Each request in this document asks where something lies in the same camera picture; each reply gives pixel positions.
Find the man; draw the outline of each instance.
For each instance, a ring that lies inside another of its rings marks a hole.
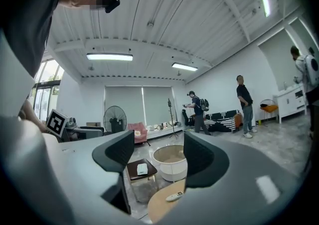
[[[111,0],[2,0],[3,8],[0,29],[17,59],[34,77],[38,71],[57,5],[66,7],[107,7]],[[20,115],[34,122],[42,132],[45,127],[36,118],[28,100],[22,106]]]
[[[250,133],[256,133],[257,130],[255,130],[252,125],[251,121],[253,119],[253,100],[244,85],[244,78],[239,75],[236,78],[238,87],[237,87],[237,97],[240,100],[241,108],[243,109],[244,113],[244,135],[245,138],[252,138],[253,136]]]
[[[206,125],[204,123],[203,113],[204,111],[200,108],[200,99],[195,95],[194,91],[190,91],[188,95],[191,98],[192,104],[185,106],[186,108],[194,108],[195,111],[195,132],[199,133],[200,127],[202,127],[203,131],[206,135],[210,135],[208,132]]]
[[[302,82],[304,85],[304,91],[306,94],[306,98],[309,104],[309,108],[310,108],[310,132],[309,132],[309,136],[312,139],[313,138],[313,134],[314,134],[314,116],[315,116],[315,107],[313,106],[313,103],[319,99],[319,87],[318,86],[313,86],[311,85],[307,73],[306,73],[306,69],[305,69],[305,63],[304,63],[304,59],[305,56],[304,55],[300,55],[299,53],[299,49],[295,46],[292,46],[290,49],[290,53],[293,57],[293,60],[295,61],[295,65],[299,71],[299,75],[294,77],[294,82],[295,83],[300,83]]]

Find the tripod stand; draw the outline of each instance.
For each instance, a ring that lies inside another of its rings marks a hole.
[[[178,135],[175,133],[175,129],[174,129],[174,121],[173,121],[173,114],[171,113],[171,102],[170,100],[168,99],[168,107],[169,107],[169,112],[170,112],[170,117],[171,117],[171,124],[172,124],[172,127],[173,127],[173,134],[170,135],[170,138],[172,136],[175,136],[176,139],[178,138]]]

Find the wooden table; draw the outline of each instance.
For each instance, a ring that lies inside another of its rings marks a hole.
[[[156,192],[150,199],[148,204],[149,217],[153,223],[159,221],[166,213],[168,213],[178,202],[167,202],[165,199],[177,192],[184,193],[185,179],[173,183],[160,191]]]

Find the floor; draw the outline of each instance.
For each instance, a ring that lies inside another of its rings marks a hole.
[[[310,124],[309,120],[309,116],[304,114],[295,114],[283,118],[282,124],[272,120],[261,126],[257,126],[258,132],[255,133],[254,137],[251,139],[243,138],[242,130],[235,133],[214,132],[213,136],[259,149],[279,165],[299,176],[304,168],[311,147],[311,140],[307,137]],[[147,144],[137,145],[130,162],[146,158],[158,168],[159,164],[153,160],[153,152],[165,145],[183,144],[183,142],[184,138],[183,133],[181,132],[178,134],[177,139],[175,137],[163,137],[151,140],[151,146],[148,146]],[[171,183],[165,181],[159,173],[156,174],[156,177],[160,189]],[[146,180],[145,182],[142,181],[133,184],[133,189],[141,202],[137,203],[129,187],[127,178],[125,177],[124,179],[129,204],[132,209],[132,216],[145,223],[151,224],[152,222],[148,216],[147,205],[152,195],[156,193],[155,182],[153,180]]]

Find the window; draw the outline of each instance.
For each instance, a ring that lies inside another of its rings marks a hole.
[[[127,117],[127,123],[159,125],[172,121],[168,99],[173,120],[176,120],[171,87],[106,87],[104,107],[106,111],[111,106],[119,106]]]
[[[63,73],[64,73],[64,69],[59,66],[58,67],[58,72],[57,72],[56,77],[54,79],[55,80],[61,80],[62,76],[63,76]]]
[[[55,60],[50,60],[46,62],[46,65],[43,69],[40,82],[53,81],[57,72],[59,64]]]
[[[39,82],[39,79],[40,79],[40,77],[41,77],[41,74],[42,74],[43,67],[44,67],[45,63],[46,63],[46,62],[42,62],[42,63],[41,63],[41,66],[40,66],[38,72],[37,72],[36,75],[35,75],[35,82],[36,82],[36,83]]]
[[[36,88],[33,88],[28,98],[32,106],[34,105],[35,91],[36,91]]]
[[[48,60],[41,63],[35,76],[35,85],[28,99],[41,121],[46,121],[52,109],[56,109],[63,73],[63,68],[55,60]]]

